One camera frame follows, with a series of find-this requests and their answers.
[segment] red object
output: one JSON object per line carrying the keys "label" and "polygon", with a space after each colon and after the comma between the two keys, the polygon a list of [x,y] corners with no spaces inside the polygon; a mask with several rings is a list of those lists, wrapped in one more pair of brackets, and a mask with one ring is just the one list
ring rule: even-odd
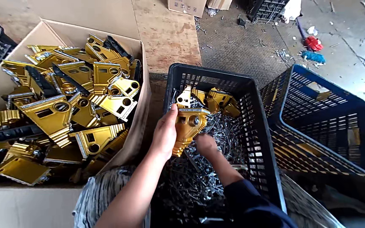
{"label": "red object", "polygon": [[314,36],[309,36],[305,39],[305,44],[314,51],[320,51],[323,49],[323,46],[319,39],[315,38]]}

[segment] wooden board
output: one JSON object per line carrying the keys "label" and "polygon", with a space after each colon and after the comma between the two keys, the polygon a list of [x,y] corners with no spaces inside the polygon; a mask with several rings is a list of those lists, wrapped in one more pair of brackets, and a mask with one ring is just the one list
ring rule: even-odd
{"label": "wooden board", "polygon": [[166,6],[167,0],[133,0],[151,73],[167,73],[175,62],[201,63],[194,16],[169,11]]}

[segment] open cardboard box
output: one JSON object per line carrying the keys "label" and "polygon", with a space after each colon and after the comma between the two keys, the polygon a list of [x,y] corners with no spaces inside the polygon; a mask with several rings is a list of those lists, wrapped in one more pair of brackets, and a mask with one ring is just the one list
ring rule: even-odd
{"label": "open cardboard box", "polygon": [[[66,45],[83,48],[90,33],[105,39],[116,39],[128,53],[139,59],[143,66],[138,105],[124,148],[104,167],[108,170],[128,162],[139,153],[150,102],[149,74],[143,43],[130,0],[96,0],[94,7],[86,0],[29,0],[43,19],[7,57],[9,60],[28,62],[25,54],[32,55],[27,45]],[[0,110],[5,109],[1,96],[15,88],[11,77],[0,65]],[[71,186],[47,183],[29,187],[7,181],[0,184],[0,227],[69,227],[73,225],[74,209],[82,185]]]}

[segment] navy blue sleeve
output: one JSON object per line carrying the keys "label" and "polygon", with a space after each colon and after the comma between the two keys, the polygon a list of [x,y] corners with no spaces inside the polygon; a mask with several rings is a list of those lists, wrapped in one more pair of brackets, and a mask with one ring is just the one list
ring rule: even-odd
{"label": "navy blue sleeve", "polygon": [[224,194],[238,225],[297,228],[287,214],[262,197],[246,179],[226,186]]}

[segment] black plastic crate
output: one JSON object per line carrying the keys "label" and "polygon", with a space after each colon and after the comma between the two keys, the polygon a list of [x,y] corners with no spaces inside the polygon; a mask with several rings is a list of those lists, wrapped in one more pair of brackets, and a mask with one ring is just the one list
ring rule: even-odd
{"label": "black plastic crate", "polygon": [[250,11],[247,17],[251,21],[274,20],[289,0],[254,0],[249,5]]}
{"label": "black plastic crate", "polygon": [[301,65],[261,96],[280,168],[365,176],[365,101]]}
{"label": "black plastic crate", "polygon": [[245,162],[247,178],[271,203],[286,212],[278,167],[272,148],[270,132],[256,81],[248,75],[175,63],[168,70],[163,112],[172,103],[173,89],[183,90],[186,85],[209,91],[216,87],[231,93],[238,101],[243,124],[240,141],[247,150]]}

